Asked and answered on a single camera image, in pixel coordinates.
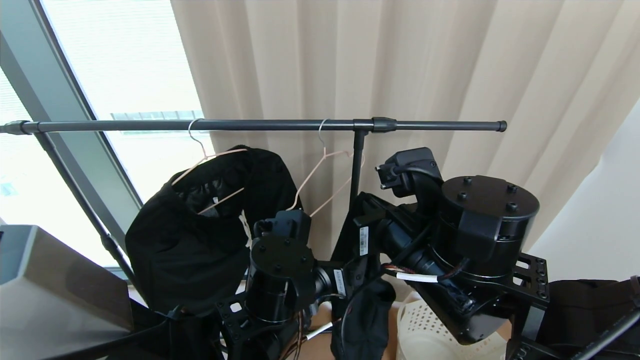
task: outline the pink hanger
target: pink hanger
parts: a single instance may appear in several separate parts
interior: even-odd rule
[[[171,183],[172,186],[175,186],[178,181],[182,180],[185,176],[187,176],[190,172],[193,171],[193,169],[195,169],[198,165],[200,165],[203,161],[209,159],[209,158],[215,158],[217,156],[220,155],[226,155],[226,154],[232,154],[234,152],[241,152],[241,151],[246,151],[246,149],[236,149],[236,150],[229,150],[229,151],[224,151],[224,152],[219,152],[217,154],[213,154],[213,155],[207,155],[207,151],[204,148],[204,144],[193,137],[193,135],[191,134],[191,126],[193,125],[193,123],[195,123],[196,121],[201,120],[201,119],[195,119],[194,121],[192,121],[189,124],[189,127],[187,128],[187,130],[189,131],[189,137],[192,138],[194,141],[198,142],[200,144],[200,148],[202,148],[202,159],[200,159],[197,163],[195,163],[195,165],[193,165],[192,167],[190,167],[188,170],[186,170],[185,172],[183,172],[176,180],[173,180],[173,182]],[[198,215],[202,215],[203,213],[205,213],[207,210],[210,210],[212,208],[215,208],[218,204],[221,204],[222,202],[226,201],[227,199],[231,198],[232,196],[234,196],[235,194],[243,191],[244,188],[240,188],[239,190],[235,191],[234,193],[232,193],[231,195],[225,197],[224,199],[218,201],[217,203],[209,206],[208,208],[202,210],[201,212],[198,213]]]
[[[300,196],[300,191],[302,191],[302,188],[304,187],[304,185],[307,183],[307,181],[309,181],[309,179],[311,178],[311,176],[314,174],[314,172],[316,172],[316,170],[318,169],[318,167],[320,166],[320,164],[326,159],[329,158],[330,156],[335,156],[338,154],[346,154],[348,157],[352,157],[353,153],[352,152],[348,152],[348,151],[336,151],[336,152],[332,152],[330,154],[326,153],[326,144],[324,143],[324,140],[322,139],[321,136],[321,131],[322,131],[322,126],[324,125],[324,123],[329,120],[329,119],[324,119],[321,123],[320,123],[320,127],[318,128],[318,138],[320,139],[320,142],[323,145],[323,157],[320,159],[320,161],[318,161],[318,164],[316,164],[316,166],[313,168],[313,170],[311,170],[311,173],[309,173],[309,175],[307,176],[307,178],[302,182],[302,184],[300,185],[300,187],[298,188],[298,191],[296,192],[296,198],[293,201],[293,205],[291,205],[290,208],[288,208],[287,210],[292,210],[293,208],[296,207],[296,205],[298,204],[298,196]],[[364,157],[362,158],[362,164],[360,165],[360,167],[362,167],[362,165],[364,164]],[[310,217],[314,216],[318,211],[320,211],[320,209],[322,209],[325,205],[327,205],[331,200],[333,200],[333,198],[345,187],[347,186],[347,184],[351,181],[351,177],[349,177],[349,179],[347,179],[347,181],[338,189],[338,191],[336,191],[327,201],[325,201],[322,205],[320,205],[319,208],[317,208],[313,213],[311,213]]]

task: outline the curtain fold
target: curtain fold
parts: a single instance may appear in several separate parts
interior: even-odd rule
[[[503,177],[541,211],[528,249],[598,163],[640,96],[640,2],[172,1],[208,119],[506,120],[505,133],[397,131],[365,143],[360,188],[375,165],[427,146],[445,179]],[[351,133],[323,132],[329,151]],[[315,132],[213,132],[279,153],[300,184],[322,156]],[[308,212],[350,175],[332,158],[305,186]],[[313,219],[310,244],[330,256],[346,187]]]

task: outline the hanger hook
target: hanger hook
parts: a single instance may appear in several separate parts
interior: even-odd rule
[[[198,142],[200,144],[200,147],[202,148],[202,155],[204,155],[206,157],[207,156],[207,151],[204,149],[204,144],[200,140],[194,138],[193,135],[191,134],[191,125],[193,125],[198,120],[203,120],[203,119],[199,118],[199,119],[194,119],[193,121],[191,121],[191,123],[189,123],[189,127],[187,128],[187,131],[189,131],[189,137],[192,138],[193,141],[196,141],[196,142]]]
[[[322,125],[324,125],[324,122],[326,122],[327,120],[329,119],[322,120],[322,122],[320,123],[320,127],[318,128],[318,139],[320,139],[323,148],[326,148],[326,144],[324,143],[324,140],[322,140],[322,134],[320,133],[320,131],[322,131]]]

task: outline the window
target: window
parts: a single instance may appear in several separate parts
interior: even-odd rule
[[[169,1],[42,3],[99,120],[202,117]],[[193,135],[213,152],[206,132]],[[116,131],[108,136],[142,201],[202,157],[186,131]]]
[[[17,120],[31,118],[2,71],[0,123]],[[38,225],[96,264],[117,266],[33,136],[0,134],[0,218]]]

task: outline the white wall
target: white wall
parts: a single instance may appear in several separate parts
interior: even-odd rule
[[[640,101],[529,252],[548,260],[550,280],[640,274]]]

